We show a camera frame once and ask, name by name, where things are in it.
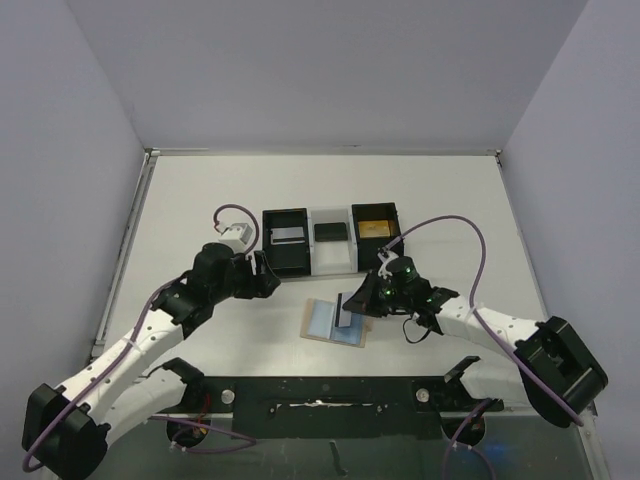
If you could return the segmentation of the grey striped credit card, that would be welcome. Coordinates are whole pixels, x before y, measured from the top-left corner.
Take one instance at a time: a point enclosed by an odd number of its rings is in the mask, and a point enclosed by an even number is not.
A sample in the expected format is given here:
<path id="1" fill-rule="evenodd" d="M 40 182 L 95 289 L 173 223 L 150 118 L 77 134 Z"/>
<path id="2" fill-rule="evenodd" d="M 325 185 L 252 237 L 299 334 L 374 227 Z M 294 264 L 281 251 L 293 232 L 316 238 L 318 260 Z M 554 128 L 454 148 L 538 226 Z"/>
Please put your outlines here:
<path id="1" fill-rule="evenodd" d="M 345 304 L 352 296 L 352 291 L 341 292 L 338 295 L 334 319 L 334 324 L 337 328 L 348 328 L 351 325 L 352 313 L 345 309 Z"/>

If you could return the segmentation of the silver grey credit card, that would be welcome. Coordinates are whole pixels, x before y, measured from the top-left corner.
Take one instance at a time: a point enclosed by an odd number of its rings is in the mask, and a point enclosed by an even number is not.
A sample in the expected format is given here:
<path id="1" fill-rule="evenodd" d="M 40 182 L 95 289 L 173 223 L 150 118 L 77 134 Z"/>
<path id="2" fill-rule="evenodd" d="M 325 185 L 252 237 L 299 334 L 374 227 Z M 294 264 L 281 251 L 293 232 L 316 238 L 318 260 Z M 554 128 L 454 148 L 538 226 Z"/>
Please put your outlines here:
<path id="1" fill-rule="evenodd" d="M 278 227 L 270 230 L 272 245 L 287 245 L 305 243 L 306 235 L 302 226 Z"/>

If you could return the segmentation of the black white card tray organizer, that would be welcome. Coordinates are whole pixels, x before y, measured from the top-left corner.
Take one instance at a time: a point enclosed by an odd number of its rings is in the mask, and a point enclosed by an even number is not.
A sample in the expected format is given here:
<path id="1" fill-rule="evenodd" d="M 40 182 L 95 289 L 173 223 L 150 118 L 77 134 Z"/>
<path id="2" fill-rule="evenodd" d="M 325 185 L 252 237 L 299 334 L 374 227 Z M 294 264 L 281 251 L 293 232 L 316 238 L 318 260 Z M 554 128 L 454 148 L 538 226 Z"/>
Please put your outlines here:
<path id="1" fill-rule="evenodd" d="M 352 204 L 262 212 L 262 250 L 280 278 L 366 273 L 401 234 L 396 205 Z"/>

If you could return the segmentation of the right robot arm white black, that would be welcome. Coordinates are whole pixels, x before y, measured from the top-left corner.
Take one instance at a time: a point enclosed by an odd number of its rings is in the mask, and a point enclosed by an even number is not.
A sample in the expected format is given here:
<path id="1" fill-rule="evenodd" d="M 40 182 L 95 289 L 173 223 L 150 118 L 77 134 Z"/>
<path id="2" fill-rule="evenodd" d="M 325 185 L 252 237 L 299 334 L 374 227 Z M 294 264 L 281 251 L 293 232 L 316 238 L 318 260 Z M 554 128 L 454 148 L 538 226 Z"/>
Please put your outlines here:
<path id="1" fill-rule="evenodd" d="M 516 365 L 515 375 L 482 375 L 468 368 L 449 379 L 446 399 L 459 409 L 486 398 L 525 402 L 547 422 L 566 428 L 581 424 L 581 413 L 608 384 L 568 321 L 523 319 L 473 304 L 454 290 L 432 285 L 407 256 L 391 255 L 369 272 L 341 308 L 372 318 L 406 314 L 432 333 L 480 345 Z"/>

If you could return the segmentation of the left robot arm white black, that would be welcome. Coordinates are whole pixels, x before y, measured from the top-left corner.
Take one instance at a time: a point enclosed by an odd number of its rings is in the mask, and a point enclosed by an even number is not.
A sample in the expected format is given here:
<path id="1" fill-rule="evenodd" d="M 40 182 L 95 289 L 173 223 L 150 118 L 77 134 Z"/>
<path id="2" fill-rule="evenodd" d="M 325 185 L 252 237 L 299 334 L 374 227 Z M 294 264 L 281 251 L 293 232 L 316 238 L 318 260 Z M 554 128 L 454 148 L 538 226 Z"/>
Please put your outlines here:
<path id="1" fill-rule="evenodd" d="M 191 269 L 158 287 L 134 324 L 90 365 L 57 387 L 37 387 L 27 401 L 22 468 L 47 468 L 61 479 L 85 479 L 104 459 L 116 424 L 107 414 L 165 352 L 208 321 L 230 299 L 265 299 L 279 287 L 264 252 L 238 253 L 213 242 Z"/>

